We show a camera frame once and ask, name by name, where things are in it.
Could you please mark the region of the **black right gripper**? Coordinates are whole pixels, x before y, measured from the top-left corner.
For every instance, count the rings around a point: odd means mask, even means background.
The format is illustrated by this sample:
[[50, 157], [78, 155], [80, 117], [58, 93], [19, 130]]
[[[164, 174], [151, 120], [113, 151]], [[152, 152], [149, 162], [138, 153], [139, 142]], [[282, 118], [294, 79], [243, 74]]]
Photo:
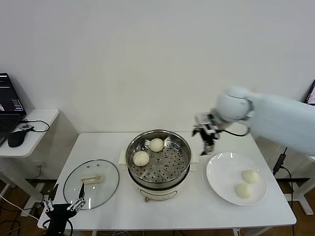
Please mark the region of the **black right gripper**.
[[200, 155], [209, 155], [213, 153], [214, 142], [219, 139], [219, 135], [215, 129], [204, 129], [201, 125], [195, 124], [192, 130], [192, 137], [197, 133], [201, 135], [204, 142]]

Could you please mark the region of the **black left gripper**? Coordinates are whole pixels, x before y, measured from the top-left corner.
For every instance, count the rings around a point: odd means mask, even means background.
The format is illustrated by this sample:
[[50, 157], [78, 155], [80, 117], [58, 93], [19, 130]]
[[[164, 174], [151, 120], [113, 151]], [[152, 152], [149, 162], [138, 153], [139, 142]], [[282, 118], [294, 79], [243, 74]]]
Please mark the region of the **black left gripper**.
[[73, 235], [73, 224], [70, 219], [76, 215], [77, 211], [86, 203], [85, 200], [85, 184], [82, 183], [79, 195], [71, 204], [54, 204], [54, 199], [59, 184], [56, 183], [50, 194], [43, 200], [45, 211], [49, 217], [49, 226], [46, 230], [47, 236], [64, 236], [67, 223], [70, 225], [70, 236]]

